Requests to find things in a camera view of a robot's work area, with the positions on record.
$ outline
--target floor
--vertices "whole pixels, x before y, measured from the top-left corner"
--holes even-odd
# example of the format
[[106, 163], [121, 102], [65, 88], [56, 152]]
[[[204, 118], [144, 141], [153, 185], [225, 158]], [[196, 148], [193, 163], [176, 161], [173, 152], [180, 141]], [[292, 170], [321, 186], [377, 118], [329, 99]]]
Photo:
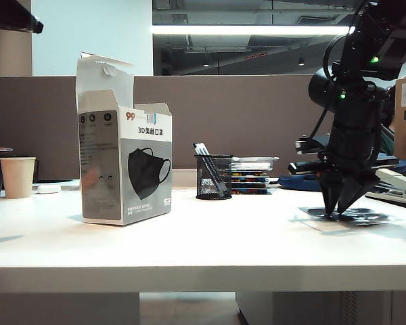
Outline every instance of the floor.
[[140, 294], [141, 325], [247, 325], [234, 292]]

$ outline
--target pen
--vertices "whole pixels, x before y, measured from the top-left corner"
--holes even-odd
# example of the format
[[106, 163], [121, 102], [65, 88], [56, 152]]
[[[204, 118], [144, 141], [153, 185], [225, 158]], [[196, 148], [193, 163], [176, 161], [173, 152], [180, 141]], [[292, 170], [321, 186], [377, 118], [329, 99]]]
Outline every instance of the pen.
[[[199, 144], [193, 144], [194, 149], [197, 154], [206, 156], [209, 155], [209, 151], [207, 150], [206, 146], [203, 143]], [[218, 169], [215, 167], [215, 164], [213, 163], [213, 160], [211, 157], [201, 157], [204, 163], [204, 166], [206, 167], [206, 170], [209, 173], [209, 177], [212, 179], [212, 182], [217, 189], [218, 195], [220, 197], [223, 197], [227, 191], [227, 187], [224, 184], [223, 179], [219, 175]]]

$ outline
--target black face mask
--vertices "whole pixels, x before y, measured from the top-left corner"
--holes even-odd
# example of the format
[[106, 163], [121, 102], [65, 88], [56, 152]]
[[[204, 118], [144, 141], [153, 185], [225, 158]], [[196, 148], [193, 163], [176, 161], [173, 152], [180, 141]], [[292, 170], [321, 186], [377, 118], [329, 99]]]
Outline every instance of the black face mask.
[[[145, 153], [144, 150], [150, 150], [152, 155]], [[161, 168], [166, 161], [168, 161], [170, 166], [168, 167], [167, 175], [160, 181]], [[129, 180], [140, 200], [147, 198], [155, 192], [158, 185], [166, 180], [170, 169], [171, 161], [155, 157], [151, 148], [135, 149], [128, 157]]]

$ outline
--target box flap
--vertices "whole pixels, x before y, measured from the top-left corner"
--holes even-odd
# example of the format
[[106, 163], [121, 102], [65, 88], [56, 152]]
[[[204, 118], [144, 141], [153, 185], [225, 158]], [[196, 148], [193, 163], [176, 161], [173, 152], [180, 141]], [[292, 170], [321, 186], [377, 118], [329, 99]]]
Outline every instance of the box flap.
[[116, 104], [132, 108], [134, 96], [134, 75], [129, 72], [132, 64], [121, 62], [102, 56], [85, 56], [78, 60], [76, 69], [75, 94], [77, 97], [77, 110], [82, 102], [82, 93], [86, 91], [107, 90], [113, 91]]
[[171, 116], [171, 112], [166, 103], [135, 104], [134, 108], [136, 110], [144, 110], [146, 114], [164, 114]]
[[116, 110], [118, 104], [112, 89], [90, 90], [78, 95], [78, 112]]

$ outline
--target white wall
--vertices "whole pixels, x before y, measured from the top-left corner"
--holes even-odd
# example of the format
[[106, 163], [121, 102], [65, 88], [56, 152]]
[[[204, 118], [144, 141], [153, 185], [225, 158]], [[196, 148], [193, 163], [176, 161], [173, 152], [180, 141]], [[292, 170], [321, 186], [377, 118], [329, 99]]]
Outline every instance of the white wall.
[[75, 75], [81, 51], [133, 63], [153, 75], [152, 1], [32, 0], [43, 24], [32, 36], [33, 75]]

